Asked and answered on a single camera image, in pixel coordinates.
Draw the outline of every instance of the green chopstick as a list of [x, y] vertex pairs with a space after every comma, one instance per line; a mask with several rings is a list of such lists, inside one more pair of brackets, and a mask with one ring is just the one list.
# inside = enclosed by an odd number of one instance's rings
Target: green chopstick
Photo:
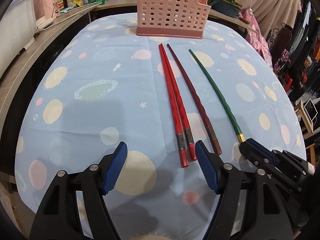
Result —
[[235, 116], [233, 115], [233, 113], [231, 112], [231, 109], [229, 107], [229, 105], [227, 104], [225, 98], [223, 97], [222, 93], [220, 92], [219, 88], [217, 87], [217, 85], [215, 84], [215, 82], [213, 81], [212, 77], [210, 76], [210, 74], [208, 73], [208, 71], [205, 69], [205, 67], [202, 65], [202, 63], [200, 62], [200, 60], [196, 57], [196, 55], [192, 52], [191, 49], [189, 49], [189, 52], [191, 53], [191, 55], [193, 56], [193, 58], [195, 59], [195, 61], [198, 63], [199, 67], [202, 69], [204, 75], [206, 76], [206, 78], [208, 79], [210, 85], [212, 86], [212, 88], [214, 89], [214, 91], [216, 92], [224, 110], [227, 113], [227, 116], [231, 122], [231, 125], [233, 127], [233, 130], [235, 131], [238, 141], [239, 143], [242, 143], [245, 141], [244, 135], [236, 121]]

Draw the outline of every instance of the blue tablecloth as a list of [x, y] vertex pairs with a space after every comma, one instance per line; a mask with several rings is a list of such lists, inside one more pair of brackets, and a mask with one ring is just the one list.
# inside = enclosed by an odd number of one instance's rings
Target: blue tablecloth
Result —
[[[52, 64], [20, 131], [18, 191], [36, 212], [57, 171], [83, 171], [124, 141], [128, 158], [115, 189], [104, 198], [121, 239], [202, 239], [219, 197], [208, 188], [198, 162], [180, 167], [160, 42], [170, 43], [194, 84], [224, 162], [255, 169], [240, 155], [226, 113], [188, 49], [217, 83], [246, 138], [305, 159], [301, 129], [271, 69], [230, 28], [207, 22], [204, 38], [196, 40], [139, 37], [136, 26], [136, 14], [98, 19], [80, 31]], [[211, 149], [183, 77], [168, 50], [167, 54], [194, 139]], [[83, 198], [77, 196], [84, 231], [90, 235]]]

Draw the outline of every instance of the pink cloth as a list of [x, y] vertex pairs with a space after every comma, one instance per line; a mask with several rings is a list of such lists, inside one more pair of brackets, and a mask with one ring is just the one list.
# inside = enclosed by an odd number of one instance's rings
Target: pink cloth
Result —
[[268, 43], [265, 38], [261, 35], [260, 28], [258, 22], [254, 15], [249, 14], [249, 9], [239, 13], [239, 17], [242, 17], [248, 21], [250, 21], [250, 25], [259, 34], [248, 31], [248, 35], [246, 37], [247, 42], [260, 54], [260, 56], [264, 59], [264, 61], [268, 64], [268, 66], [272, 69], [272, 61], [271, 54], [269, 51]]

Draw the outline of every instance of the chopstick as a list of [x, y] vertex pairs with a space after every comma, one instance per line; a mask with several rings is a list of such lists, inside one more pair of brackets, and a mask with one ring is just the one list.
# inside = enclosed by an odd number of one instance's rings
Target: chopstick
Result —
[[173, 87], [174, 95], [175, 95], [175, 98], [176, 98], [176, 103], [178, 105], [178, 109], [179, 109], [179, 112], [180, 112], [180, 117], [181, 117], [181, 120], [182, 120], [182, 125], [183, 125], [184, 131], [185, 131], [185, 135], [186, 135], [187, 141], [188, 141], [188, 148], [189, 148], [190, 157], [191, 157], [191, 160], [196, 161], [197, 157], [196, 157], [196, 151], [195, 151], [195, 142], [193, 140], [193, 136], [192, 136], [189, 120], [188, 120], [188, 117], [187, 117], [187, 112], [186, 112], [186, 109], [184, 108], [183, 101], [182, 101], [182, 98], [181, 98], [181, 95], [180, 95], [180, 91], [179, 91], [176, 79], [175, 79], [175, 77], [173, 75], [172, 67], [171, 67], [169, 59], [167, 57], [167, 53], [165, 52], [165, 49], [164, 49], [164, 46], [163, 46], [162, 43], [160, 44], [160, 46], [161, 46], [161, 48], [162, 48], [162, 50], [164, 52], [164, 59], [166, 61], [166, 66], [167, 66], [169, 74], [170, 74], [169, 77], [170, 77], [171, 82], [172, 82], [172, 87]]
[[177, 136], [177, 141], [178, 141], [180, 164], [181, 164], [182, 168], [185, 168], [185, 167], [189, 166], [189, 162], [188, 162], [187, 149], [186, 149], [185, 140], [184, 140], [184, 136], [183, 136], [183, 130], [182, 130], [182, 125], [181, 125], [181, 121], [180, 121], [178, 106], [177, 106], [177, 103], [176, 103], [176, 100], [174, 97], [172, 82], [169, 78], [169, 70], [167, 67], [167, 62], [164, 58], [164, 52], [161, 47], [161, 44], [159, 45], [159, 50], [160, 50], [162, 67], [164, 70], [165, 82], [166, 82], [167, 90], [168, 90], [168, 94], [169, 94], [169, 101], [170, 101], [170, 106], [171, 106], [174, 130], [175, 130], [175, 133]]
[[244, 135], [236, 121], [235, 116], [233, 115], [233, 113], [231, 112], [231, 109], [229, 107], [229, 105], [227, 104], [225, 98], [223, 97], [221, 91], [219, 90], [219, 88], [217, 87], [217, 85], [215, 84], [215, 82], [213, 81], [212, 77], [210, 76], [210, 74], [208, 73], [208, 71], [205, 69], [205, 67], [202, 65], [202, 63], [200, 62], [200, 60], [196, 57], [196, 55], [192, 52], [191, 49], [189, 49], [189, 52], [191, 53], [191, 55], [193, 56], [193, 58], [196, 60], [196, 62], [198, 63], [199, 67], [202, 69], [204, 75], [206, 76], [206, 78], [208, 79], [210, 85], [212, 86], [212, 88], [214, 89], [214, 91], [216, 92], [224, 110], [227, 113], [227, 116], [231, 122], [231, 125], [233, 127], [233, 130], [235, 131], [238, 141], [239, 143], [242, 143], [245, 141]]
[[191, 83], [186, 71], [184, 70], [181, 62], [179, 61], [177, 55], [175, 54], [175, 52], [173, 51], [171, 46], [169, 44], [167, 44], [167, 47], [169, 48], [169, 50], [170, 50], [170, 52], [171, 52], [171, 54], [172, 54], [172, 56], [173, 56], [173, 58], [174, 58], [174, 60], [175, 60], [175, 62], [177, 64], [178, 68], [180, 69], [180, 72], [181, 72], [181, 74], [182, 74], [182, 76], [183, 76], [183, 78], [184, 78], [184, 80], [185, 80], [185, 82], [186, 82], [186, 84], [187, 84], [187, 86], [189, 88], [191, 96], [192, 96], [194, 102], [196, 103], [196, 106], [198, 108], [198, 111], [199, 111], [199, 114], [201, 116], [201, 119], [202, 119], [202, 121], [204, 123], [204, 126], [205, 126], [205, 128], [207, 130], [207, 133], [209, 135], [210, 142], [211, 142], [211, 145], [212, 145], [212, 148], [213, 148], [215, 154], [218, 154], [218, 155], [222, 154], [222, 150], [221, 150], [220, 144], [219, 144], [217, 136], [216, 136], [216, 134], [215, 134], [215, 132], [213, 130], [213, 127], [212, 127], [212, 124], [210, 122], [210, 119], [207, 116], [207, 113], [205, 112], [205, 109], [204, 109], [203, 105], [201, 104], [201, 100], [200, 100], [199, 96], [197, 95], [193, 84]]

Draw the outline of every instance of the white container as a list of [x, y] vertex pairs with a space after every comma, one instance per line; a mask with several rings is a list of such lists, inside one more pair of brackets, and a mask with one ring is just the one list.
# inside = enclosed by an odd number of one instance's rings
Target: white container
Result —
[[35, 41], [33, 0], [13, 0], [0, 21], [0, 77], [11, 61]]

